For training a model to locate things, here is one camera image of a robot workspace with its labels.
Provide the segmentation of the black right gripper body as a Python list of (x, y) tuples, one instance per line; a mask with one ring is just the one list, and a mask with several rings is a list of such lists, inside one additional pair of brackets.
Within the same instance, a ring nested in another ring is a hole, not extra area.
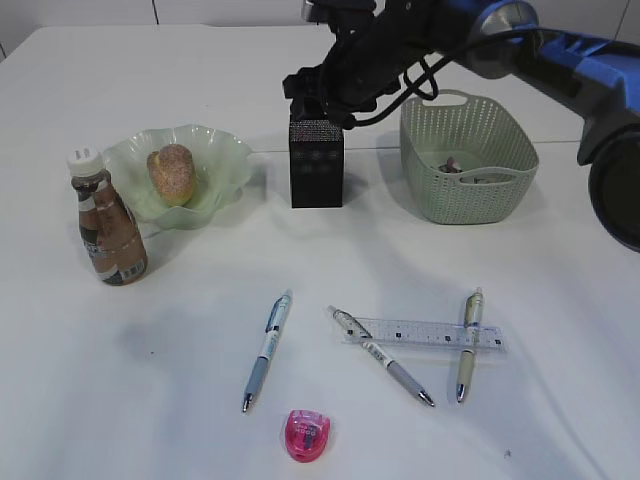
[(478, 1), (387, 1), (379, 14), (337, 14), (326, 24), (335, 35), (329, 53), (287, 76), (284, 95), (316, 99), (325, 118), (371, 112), (425, 55), (464, 44), (479, 16)]

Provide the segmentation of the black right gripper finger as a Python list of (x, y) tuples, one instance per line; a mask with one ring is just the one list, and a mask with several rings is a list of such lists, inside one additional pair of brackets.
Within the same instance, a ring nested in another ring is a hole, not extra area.
[(356, 127), (356, 118), (349, 112), (336, 112), (334, 114), (334, 123), (341, 129), (354, 129)]
[(323, 120), (325, 111), (314, 98), (296, 97), (291, 101), (290, 116), (292, 120)]

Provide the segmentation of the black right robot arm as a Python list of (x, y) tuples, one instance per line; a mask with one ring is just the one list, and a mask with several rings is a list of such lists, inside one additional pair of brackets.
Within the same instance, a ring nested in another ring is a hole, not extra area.
[(639, 49), (541, 27), (524, 1), (308, 1), (302, 16), (335, 41), (323, 62), (288, 75), (294, 122), (341, 130), (376, 124), (412, 96), (438, 95), (440, 68), (456, 63), (484, 79), (515, 76), (579, 115), (577, 161), (605, 230), (639, 247)]

